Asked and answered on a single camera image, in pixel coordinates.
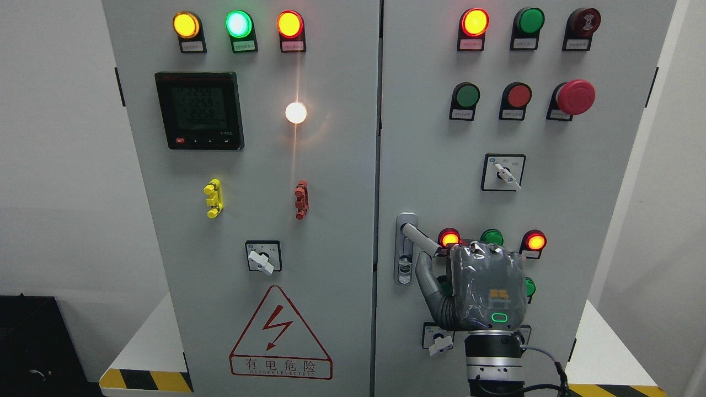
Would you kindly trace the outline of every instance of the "gray metal panel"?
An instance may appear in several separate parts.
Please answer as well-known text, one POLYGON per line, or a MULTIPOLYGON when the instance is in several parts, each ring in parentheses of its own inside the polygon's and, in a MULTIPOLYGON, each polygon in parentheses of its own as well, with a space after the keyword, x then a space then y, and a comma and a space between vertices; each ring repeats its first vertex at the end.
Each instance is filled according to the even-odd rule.
POLYGON ((105 0, 104 9, 195 395, 366 395, 379 2, 105 0), (224 20, 234 7, 252 16, 259 52, 231 52, 224 20), (304 18, 305 54, 280 53, 275 19, 289 8, 304 18), (172 17, 181 10, 201 17, 207 54, 179 52, 172 17), (245 149, 169 150, 158 71, 235 71, 245 149), (297 98, 309 118, 295 129, 284 109, 297 98), (202 190, 213 177, 225 209, 210 220, 202 190), (300 179, 311 210, 297 221, 300 179), (249 272, 248 239, 280 240, 283 271, 249 272), (272 284, 332 357, 333 380, 230 373, 231 349, 272 284))
MULTIPOLYGON (((532 345, 566 362, 673 7, 673 0, 385 1, 377 396, 468 394, 463 337, 430 358, 420 346, 431 317, 419 286, 394 280, 395 217, 403 211, 434 236, 456 227, 477 239, 497 228, 513 249, 526 231, 544 231, 542 258, 525 266, 537 284, 525 322, 532 345), (485 51, 456 52, 459 18, 476 6, 490 14, 485 51), (513 18, 526 6, 546 14, 539 49, 510 52, 513 18), (562 52, 567 17, 588 6, 602 13, 591 51, 562 52), (554 88, 575 78, 595 85, 593 108, 570 123, 545 120, 554 88), (481 90, 474 122, 448 120, 463 81, 481 90), (532 87, 527 118, 499 121, 503 89, 514 81, 532 87), (527 155, 521 192, 481 191, 486 153, 527 155)), ((529 352, 523 361, 528 385, 558 381, 545 357, 529 352)))

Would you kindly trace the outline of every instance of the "white indicator light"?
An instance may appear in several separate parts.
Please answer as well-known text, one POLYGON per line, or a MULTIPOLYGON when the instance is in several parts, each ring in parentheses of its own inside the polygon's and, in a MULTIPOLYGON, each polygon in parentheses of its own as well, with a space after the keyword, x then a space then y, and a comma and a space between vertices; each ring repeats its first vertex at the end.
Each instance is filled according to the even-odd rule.
POLYGON ((292 124, 300 124, 306 120, 306 106, 301 102, 292 102, 285 109, 285 117, 292 124))

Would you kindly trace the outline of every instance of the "plastic cover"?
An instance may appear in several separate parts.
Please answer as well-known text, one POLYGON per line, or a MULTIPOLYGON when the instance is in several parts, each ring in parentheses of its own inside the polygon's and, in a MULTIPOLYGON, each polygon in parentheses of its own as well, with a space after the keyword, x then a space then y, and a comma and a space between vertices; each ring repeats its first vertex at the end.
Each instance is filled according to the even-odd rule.
POLYGON ((470 331, 514 331, 525 318, 523 258, 497 244, 472 242, 450 250, 453 294, 460 325, 470 331))

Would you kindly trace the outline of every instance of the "lightning bolt symbol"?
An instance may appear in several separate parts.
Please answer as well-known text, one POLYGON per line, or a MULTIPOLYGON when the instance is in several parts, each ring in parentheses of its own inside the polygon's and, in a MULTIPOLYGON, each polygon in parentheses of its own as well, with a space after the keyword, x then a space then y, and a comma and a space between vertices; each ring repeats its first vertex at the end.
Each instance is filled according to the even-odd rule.
POLYGON ((270 349, 275 347, 275 342, 277 342, 277 339, 279 339, 280 336, 282 336, 282 334, 285 333, 287 328, 289 328, 289 326, 291 326, 292 323, 294 322, 294 321, 285 321, 285 322, 279 323, 279 324, 272 324, 272 322, 275 320, 275 317, 277 317, 277 315, 282 311, 282 309, 284 309, 284 307, 281 304, 278 304, 277 307, 275 308, 275 311, 272 312, 272 314, 270 315, 270 318, 267 320, 267 322, 265 323, 265 326, 263 327, 263 330, 270 329, 270 328, 277 328, 278 326, 283 327, 282 330, 280 331, 280 333, 277 335, 277 337, 272 342, 268 342, 266 351, 269 351, 270 349))

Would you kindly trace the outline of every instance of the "yellow black hazard stripe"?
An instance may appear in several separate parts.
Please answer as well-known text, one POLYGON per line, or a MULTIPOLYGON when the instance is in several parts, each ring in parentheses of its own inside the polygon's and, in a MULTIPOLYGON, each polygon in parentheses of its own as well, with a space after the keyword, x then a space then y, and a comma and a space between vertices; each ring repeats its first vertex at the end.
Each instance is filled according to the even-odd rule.
POLYGON ((569 397, 666 397, 657 386, 618 386, 612 384, 570 384, 569 397))
POLYGON ((193 391, 188 372, 108 369, 98 384, 106 389, 138 389, 156 391, 193 391))

